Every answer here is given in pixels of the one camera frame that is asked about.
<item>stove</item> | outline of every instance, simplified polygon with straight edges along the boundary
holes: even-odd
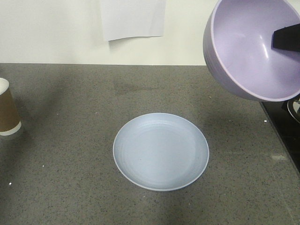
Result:
[[[296,103],[290,100],[261,104],[300,172],[300,123],[294,118],[299,111],[291,112],[291,105]]]

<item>paper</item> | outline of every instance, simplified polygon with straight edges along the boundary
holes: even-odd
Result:
[[[164,34],[166,0],[101,0],[106,41]]]

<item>paper cup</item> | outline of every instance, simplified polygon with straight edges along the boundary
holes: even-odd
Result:
[[[20,128],[20,116],[9,90],[9,82],[0,78],[0,135],[12,135]]]

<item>wall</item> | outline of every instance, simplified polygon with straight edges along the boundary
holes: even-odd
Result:
[[[106,42],[100,0],[1,1],[0,62],[205,65],[203,31],[217,0],[168,0],[163,37]],[[300,12],[300,1],[289,0]]]

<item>plate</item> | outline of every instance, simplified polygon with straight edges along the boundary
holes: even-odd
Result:
[[[134,118],[117,133],[113,157],[132,183],[154,191],[186,187],[204,172],[209,147],[190,121],[168,113]]]

